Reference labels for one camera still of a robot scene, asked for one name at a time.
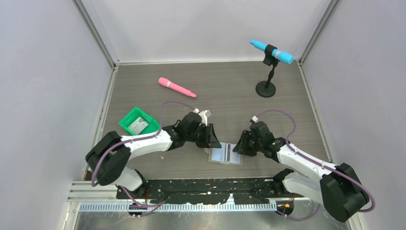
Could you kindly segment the grey magnetic stripe card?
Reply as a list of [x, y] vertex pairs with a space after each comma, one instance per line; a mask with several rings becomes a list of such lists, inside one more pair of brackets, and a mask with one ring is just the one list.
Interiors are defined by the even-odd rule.
[[230, 144], [230, 143], [223, 143], [223, 161], [225, 163], [231, 163], [231, 164], [239, 164], [240, 163], [240, 156], [233, 151], [234, 147], [236, 144]]

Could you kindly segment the grey card holder wallet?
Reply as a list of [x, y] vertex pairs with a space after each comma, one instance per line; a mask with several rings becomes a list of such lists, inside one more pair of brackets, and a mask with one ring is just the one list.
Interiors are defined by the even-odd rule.
[[226, 165], [243, 164], [242, 155], [234, 152], [236, 144], [221, 142], [221, 148], [206, 148], [204, 151], [208, 154], [208, 161], [211, 163], [220, 163]]

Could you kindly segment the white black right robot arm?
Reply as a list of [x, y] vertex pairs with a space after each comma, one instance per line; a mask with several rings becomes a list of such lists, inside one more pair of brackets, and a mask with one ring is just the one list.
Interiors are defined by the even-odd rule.
[[246, 156], [261, 152], [287, 165], [273, 177], [275, 194], [283, 197], [295, 193], [310, 198], [337, 221], [347, 221], [371, 200], [350, 165], [334, 165], [302, 152], [287, 139], [274, 137], [262, 121], [242, 132], [233, 151]]

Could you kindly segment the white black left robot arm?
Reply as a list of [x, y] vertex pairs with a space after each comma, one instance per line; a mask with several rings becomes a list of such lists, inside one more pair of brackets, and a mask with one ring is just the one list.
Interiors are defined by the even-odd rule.
[[178, 149], [186, 142], [195, 143], [201, 149], [220, 149], [222, 145], [215, 135], [214, 125], [207, 121], [207, 113], [207, 110], [190, 112], [175, 124], [150, 134], [120, 136], [115, 131], [108, 132], [85, 157], [92, 170], [93, 186], [113, 184], [123, 187], [135, 198], [142, 198], [147, 192], [146, 181], [139, 171], [126, 166], [129, 160]]

